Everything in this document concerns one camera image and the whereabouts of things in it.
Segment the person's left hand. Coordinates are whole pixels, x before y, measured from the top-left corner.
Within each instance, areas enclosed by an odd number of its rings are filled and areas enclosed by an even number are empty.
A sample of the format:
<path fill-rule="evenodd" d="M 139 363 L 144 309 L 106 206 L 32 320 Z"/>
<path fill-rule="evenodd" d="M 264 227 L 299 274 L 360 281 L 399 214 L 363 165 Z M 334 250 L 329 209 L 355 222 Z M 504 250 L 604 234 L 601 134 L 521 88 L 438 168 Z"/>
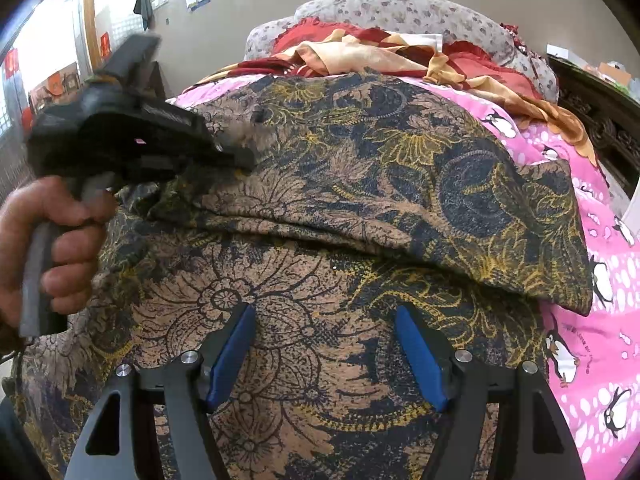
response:
<path fill-rule="evenodd" d="M 117 204 L 112 174 L 70 185 L 45 177 L 1 206 L 1 321 L 23 337 L 66 330 L 84 310 Z"/>

